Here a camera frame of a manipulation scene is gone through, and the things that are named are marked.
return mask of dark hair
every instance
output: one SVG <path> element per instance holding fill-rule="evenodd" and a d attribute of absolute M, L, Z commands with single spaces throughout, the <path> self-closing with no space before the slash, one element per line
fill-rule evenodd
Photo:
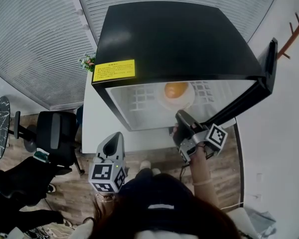
<path fill-rule="evenodd" d="M 191 230 L 192 232 L 190 234 L 198 236 L 200 239 L 240 239 L 239 232 L 233 221 L 219 208 L 196 197 L 192 198 L 188 206 L 189 210 L 183 218 L 193 220 L 192 227 L 195 231 Z M 146 230 L 142 229 L 140 224 L 142 221 L 147 220 L 148 213 L 140 210 L 138 206 L 128 198 L 116 202 L 114 210 L 107 216 L 101 215 L 101 210 L 97 204 L 95 204 L 95 207 L 94 227 L 89 239 L 133 239 L 136 233 Z M 159 218 L 159 214 L 157 214 L 158 213 L 155 213 L 154 218 Z"/>

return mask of hand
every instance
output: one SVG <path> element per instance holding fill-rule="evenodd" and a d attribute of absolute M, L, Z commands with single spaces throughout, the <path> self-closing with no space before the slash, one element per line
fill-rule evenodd
<path fill-rule="evenodd" d="M 171 133 L 171 137 L 174 136 L 174 134 L 178 130 L 178 124 L 175 124 L 175 127 L 173 128 L 173 132 Z M 200 161 L 206 161 L 206 151 L 205 151 L 205 144 L 204 142 L 200 142 L 196 145 L 196 152 L 190 156 L 190 164 L 200 162 Z"/>

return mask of cable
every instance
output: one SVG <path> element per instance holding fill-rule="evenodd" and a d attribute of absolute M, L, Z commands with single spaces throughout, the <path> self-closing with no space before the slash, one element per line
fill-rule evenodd
<path fill-rule="evenodd" d="M 179 181 L 180 181 L 180 182 L 181 182 L 181 179 L 182 179 L 182 177 L 183 177 L 183 175 L 184 175 L 184 173 L 185 173 L 185 171 L 186 171 L 186 167 L 187 167 L 187 166 L 189 166 L 189 164 L 184 165 L 184 166 L 181 167 L 181 170 L 180 170 L 180 173 L 179 173 Z"/>
<path fill-rule="evenodd" d="M 231 207 L 234 207 L 234 206 L 236 206 L 236 205 L 240 205 L 240 204 L 243 204 L 244 202 L 240 202 L 240 203 L 238 203 L 238 204 L 235 204 L 235 205 L 231 205 L 231 206 L 227 206 L 227 207 L 224 207 L 224 208 L 220 208 L 221 210 L 223 210 L 223 209 L 227 209 L 227 208 L 231 208 Z"/>
<path fill-rule="evenodd" d="M 46 198 L 44 198 L 44 200 L 46 201 L 46 203 L 48 204 L 48 206 L 50 207 L 51 211 L 53 211 L 53 209 L 51 208 L 51 206 L 49 205 L 48 201 L 46 200 Z"/>

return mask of fingers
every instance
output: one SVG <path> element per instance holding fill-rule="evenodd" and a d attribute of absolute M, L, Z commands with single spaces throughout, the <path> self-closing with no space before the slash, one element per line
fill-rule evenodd
<path fill-rule="evenodd" d="M 170 134 L 171 137 L 174 137 L 174 134 L 176 133 L 177 129 L 178 129 L 178 124 L 176 123 L 174 128 L 173 128 L 173 132 Z"/>

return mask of white sneaker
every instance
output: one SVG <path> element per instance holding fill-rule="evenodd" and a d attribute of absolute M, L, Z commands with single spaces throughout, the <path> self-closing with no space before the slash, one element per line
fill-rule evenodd
<path fill-rule="evenodd" d="M 48 192 L 47 193 L 53 193 L 56 191 L 56 187 L 53 184 L 48 185 Z"/>
<path fill-rule="evenodd" d="M 140 171 L 142 169 L 145 169 L 145 168 L 149 168 L 150 169 L 150 167 L 151 167 L 150 162 L 148 160 L 144 160 L 144 161 L 141 162 Z"/>
<path fill-rule="evenodd" d="M 72 223 L 65 218 L 63 218 L 63 224 L 64 224 L 64 226 L 66 226 L 68 228 L 71 228 L 71 229 L 73 228 Z"/>
<path fill-rule="evenodd" d="M 153 168 L 151 171 L 153 172 L 153 176 L 161 173 L 161 171 L 158 168 Z"/>

